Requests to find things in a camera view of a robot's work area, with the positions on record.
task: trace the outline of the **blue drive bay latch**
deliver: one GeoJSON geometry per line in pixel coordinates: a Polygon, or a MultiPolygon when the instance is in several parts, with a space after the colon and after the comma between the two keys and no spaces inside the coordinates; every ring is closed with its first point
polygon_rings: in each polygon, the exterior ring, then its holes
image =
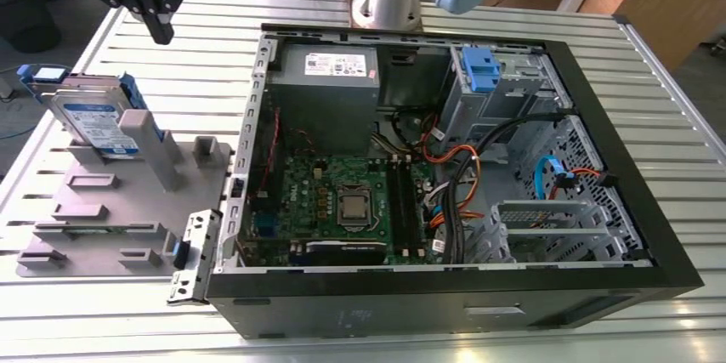
{"type": "Polygon", "coordinates": [[[472,80],[475,93],[491,93],[499,83],[500,64],[488,48],[461,48],[465,73],[472,80]]]}

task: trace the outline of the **expansion slot bracket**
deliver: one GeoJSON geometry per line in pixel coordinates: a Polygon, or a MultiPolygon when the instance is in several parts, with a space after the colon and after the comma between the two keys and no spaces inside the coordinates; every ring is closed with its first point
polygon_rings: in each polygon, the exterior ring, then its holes
{"type": "Polygon", "coordinates": [[[206,284],[221,218],[216,210],[189,214],[184,238],[174,248],[174,266],[181,270],[170,278],[169,306],[208,304],[206,284]]]}

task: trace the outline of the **aluminum table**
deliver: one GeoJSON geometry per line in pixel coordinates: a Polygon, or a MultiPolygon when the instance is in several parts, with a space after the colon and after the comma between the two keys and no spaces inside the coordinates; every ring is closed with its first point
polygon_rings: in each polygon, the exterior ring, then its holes
{"type": "MultiPolygon", "coordinates": [[[[75,65],[128,71],[174,140],[236,145],[260,23],[345,26],[338,0],[185,0],[176,37],[156,45],[112,10],[75,65]]],[[[13,251],[47,219],[71,156],[49,114],[0,185],[0,359],[166,361],[726,360],[726,149],[637,34],[609,17],[422,8],[425,31],[565,41],[600,97],[705,286],[565,331],[245,341],[210,307],[164,304],[165,278],[23,279],[13,251]]]]}

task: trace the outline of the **ram slot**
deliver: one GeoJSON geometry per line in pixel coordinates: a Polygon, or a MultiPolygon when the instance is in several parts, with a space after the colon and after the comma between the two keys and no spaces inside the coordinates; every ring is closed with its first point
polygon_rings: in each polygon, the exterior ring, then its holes
{"type": "Polygon", "coordinates": [[[388,214],[389,227],[393,235],[393,250],[396,251],[396,254],[400,254],[402,250],[408,249],[408,235],[404,228],[402,200],[400,189],[397,188],[397,168],[397,163],[389,163],[385,168],[385,188],[388,190],[388,214]]]}

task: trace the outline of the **power supply label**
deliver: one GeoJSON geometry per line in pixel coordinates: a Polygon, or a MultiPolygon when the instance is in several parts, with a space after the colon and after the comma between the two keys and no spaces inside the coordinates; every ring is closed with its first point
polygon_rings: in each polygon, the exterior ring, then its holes
{"type": "Polygon", "coordinates": [[[133,139],[117,128],[120,115],[113,105],[63,104],[63,109],[73,127],[103,156],[125,159],[138,153],[133,139]]]}
{"type": "Polygon", "coordinates": [[[365,77],[365,55],[310,53],[305,56],[305,75],[365,77]]]}

